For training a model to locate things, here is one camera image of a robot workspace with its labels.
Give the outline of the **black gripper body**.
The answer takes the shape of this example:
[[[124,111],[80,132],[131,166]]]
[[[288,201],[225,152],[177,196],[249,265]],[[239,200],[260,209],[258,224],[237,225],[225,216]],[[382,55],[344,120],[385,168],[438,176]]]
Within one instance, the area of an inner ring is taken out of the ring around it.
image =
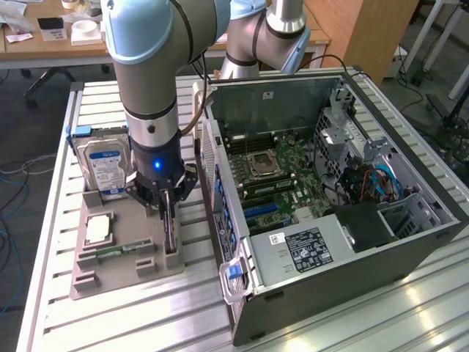
[[[146,188],[172,188],[184,174],[180,133],[159,147],[148,147],[130,138],[136,165],[136,180]]]

